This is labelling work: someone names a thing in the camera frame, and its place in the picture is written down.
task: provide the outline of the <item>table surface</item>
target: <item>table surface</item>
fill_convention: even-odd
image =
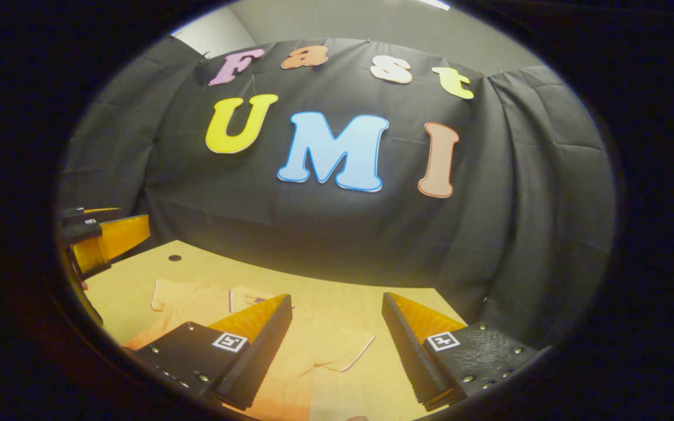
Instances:
[[[182,259],[170,261],[170,255],[179,255]],[[313,309],[340,320],[346,327],[376,335],[349,370],[339,373],[321,367],[315,369],[311,420],[345,421],[364,415],[372,421],[392,421],[429,414],[415,400],[381,315],[383,293],[395,292],[463,322],[433,288],[377,287],[299,277],[172,241],[120,261],[88,279],[89,290],[85,293],[101,314],[105,331],[118,344],[150,327],[160,317],[150,309],[154,282],[158,278],[200,282],[224,289],[245,285],[273,294],[286,292],[291,294],[295,306]]]

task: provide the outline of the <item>orange cloth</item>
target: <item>orange cloth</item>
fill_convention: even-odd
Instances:
[[[149,329],[126,344],[132,349],[145,346],[184,322],[210,325],[230,314],[228,306],[233,303],[233,299],[228,299],[230,291],[165,279],[158,279],[155,287],[152,307],[163,315]],[[232,291],[253,290],[241,287]],[[321,366],[334,371],[348,370],[374,338],[371,333],[348,329],[311,310],[295,308],[291,326],[262,381],[254,403],[243,413],[262,421],[306,421],[311,410],[314,368]]]

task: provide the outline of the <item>letter m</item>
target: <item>letter m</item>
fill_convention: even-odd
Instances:
[[[288,163],[277,172],[283,181],[302,183],[310,174],[305,169],[305,159],[311,156],[316,179],[324,183],[345,157],[345,169],[335,177],[344,189],[377,192],[381,179],[376,175],[381,134],[388,128],[388,121],[376,115],[358,115],[340,133],[337,139],[321,112],[293,114],[295,135]]]

